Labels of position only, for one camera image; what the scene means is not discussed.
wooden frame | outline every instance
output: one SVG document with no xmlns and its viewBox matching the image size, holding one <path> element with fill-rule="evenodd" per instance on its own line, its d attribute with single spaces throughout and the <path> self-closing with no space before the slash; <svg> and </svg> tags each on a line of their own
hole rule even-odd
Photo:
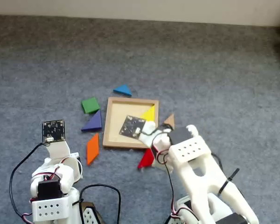
<svg viewBox="0 0 280 224">
<path fill-rule="evenodd" d="M 147 148 L 140 141 L 119 134 L 127 115 L 141 117 L 154 106 L 154 121 L 158 126 L 159 101 L 151 99 L 109 97 L 103 146 L 124 148 Z"/>
</svg>

red triangle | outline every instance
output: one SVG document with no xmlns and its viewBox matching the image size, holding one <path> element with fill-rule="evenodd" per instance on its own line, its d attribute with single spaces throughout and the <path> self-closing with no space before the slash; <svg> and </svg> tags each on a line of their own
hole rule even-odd
<svg viewBox="0 0 280 224">
<path fill-rule="evenodd" d="M 141 169 L 143 167 L 150 167 L 153 164 L 154 161 L 154 154 L 151 151 L 150 148 L 148 148 L 143 157 L 142 160 L 140 161 L 140 163 L 138 164 L 138 169 Z"/>
</svg>

purple triangle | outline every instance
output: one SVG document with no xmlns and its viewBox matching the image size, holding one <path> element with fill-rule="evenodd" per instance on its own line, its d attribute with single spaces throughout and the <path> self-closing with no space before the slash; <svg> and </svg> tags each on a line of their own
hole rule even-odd
<svg viewBox="0 0 280 224">
<path fill-rule="evenodd" d="M 88 123 L 81 129 L 81 131 L 89 131 L 91 129 L 102 128 L 101 110 L 98 110 Z"/>
</svg>

brown triangle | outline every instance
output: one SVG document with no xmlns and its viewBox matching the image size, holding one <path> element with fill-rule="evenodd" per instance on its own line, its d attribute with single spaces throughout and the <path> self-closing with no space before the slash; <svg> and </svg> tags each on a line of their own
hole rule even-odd
<svg viewBox="0 0 280 224">
<path fill-rule="evenodd" d="M 171 125 L 174 129 L 174 114 L 171 114 L 163 123 Z"/>
</svg>

cable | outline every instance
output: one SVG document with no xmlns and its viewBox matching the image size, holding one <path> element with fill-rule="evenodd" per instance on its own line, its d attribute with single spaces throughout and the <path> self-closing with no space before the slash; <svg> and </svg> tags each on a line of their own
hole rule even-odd
<svg viewBox="0 0 280 224">
<path fill-rule="evenodd" d="M 11 175 L 10 175 L 10 179 L 9 179 L 9 197 L 10 197 L 10 201 L 11 201 L 11 205 L 15 211 L 15 213 L 25 222 L 25 223 L 32 223 L 30 221 L 28 221 L 24 215 L 22 215 L 19 210 L 17 209 L 15 203 L 14 203 L 14 196 L 13 196 L 13 178 L 14 178 L 14 173 L 16 172 L 16 170 L 20 167 L 20 165 L 22 165 L 23 162 L 25 162 L 30 156 L 32 153 L 35 152 L 35 150 L 38 149 L 38 147 L 40 146 L 46 146 L 45 145 L 46 143 L 39 143 L 37 146 L 35 146 L 34 149 L 31 150 L 31 152 L 18 164 L 16 165 L 16 167 L 13 169 L 13 171 L 11 172 Z"/>
<path fill-rule="evenodd" d="M 212 155 L 213 157 L 215 157 L 215 158 L 218 160 L 219 167 L 220 167 L 220 169 L 222 170 L 222 172 L 224 173 L 224 171 L 223 171 L 223 164 L 222 164 L 222 161 L 221 161 L 220 157 L 217 156 L 217 155 L 214 154 L 214 153 L 211 153 L 211 155 Z"/>
<path fill-rule="evenodd" d="M 164 127 L 164 129 L 166 129 L 166 127 L 167 127 L 167 128 L 169 128 L 169 129 L 173 130 L 173 127 L 172 127 L 170 124 L 161 124 L 160 127 Z M 160 130 L 160 129 L 159 129 L 159 128 L 156 128 L 156 129 L 154 129 L 150 134 L 148 134 L 148 133 L 146 133 L 146 132 L 142 132 L 142 131 L 141 131 L 141 133 L 144 134 L 144 135 L 150 136 L 150 135 L 152 135 L 153 133 L 155 133 L 155 132 L 158 131 L 158 130 Z"/>
<path fill-rule="evenodd" d="M 174 208 L 174 189 L 173 189 L 173 184 L 172 184 L 170 172 L 169 172 L 169 169 L 168 169 L 167 164 L 166 164 L 167 161 L 165 160 L 165 157 L 166 157 L 167 155 L 168 155 L 168 153 L 164 155 L 164 157 L 163 157 L 163 162 L 164 162 L 165 168 L 166 168 L 166 170 L 167 170 L 167 174 L 168 174 L 169 181 L 170 181 L 170 186 L 171 186 L 171 191 L 172 191 L 172 199 L 171 199 L 171 211 L 172 211 L 172 212 L 171 212 L 170 216 L 171 216 L 172 218 L 179 218 L 179 217 L 178 217 L 178 213 L 180 212 L 180 210 L 185 209 L 185 210 L 189 211 L 190 213 L 192 213 L 192 215 L 193 215 L 197 220 L 199 220 L 199 219 L 197 218 L 197 216 L 194 214 L 194 212 L 193 212 L 191 209 L 189 209 L 189 208 L 181 207 L 178 211 L 175 211 L 175 208 Z"/>
<path fill-rule="evenodd" d="M 115 191 L 117 192 L 117 194 L 118 194 L 118 214 L 117 214 L 117 224 L 119 224 L 119 218 L 120 218 L 120 207 L 121 207 L 121 195 L 120 195 L 120 191 L 119 191 L 117 188 L 115 188 L 115 187 L 113 187 L 113 186 L 111 186 L 111 185 L 107 185 L 107 184 L 100 184 L 100 183 L 98 183 L 98 184 L 91 184 L 91 185 L 88 185 L 88 186 L 84 187 L 84 188 L 81 190 L 81 192 L 80 192 L 80 198 L 79 198 L 79 210 L 80 210 L 80 216 L 81 216 L 81 221 L 82 221 L 82 224 L 85 224 L 85 222 L 84 222 L 84 218 L 83 218 L 83 212 L 82 212 L 82 201 L 83 201 L 83 199 L 82 199 L 82 194 L 83 194 L 83 192 L 84 192 L 86 189 L 88 189 L 88 188 L 92 188 L 92 187 L 106 187 L 106 188 L 111 188 L 111 189 L 113 189 L 113 190 L 115 190 Z"/>
</svg>

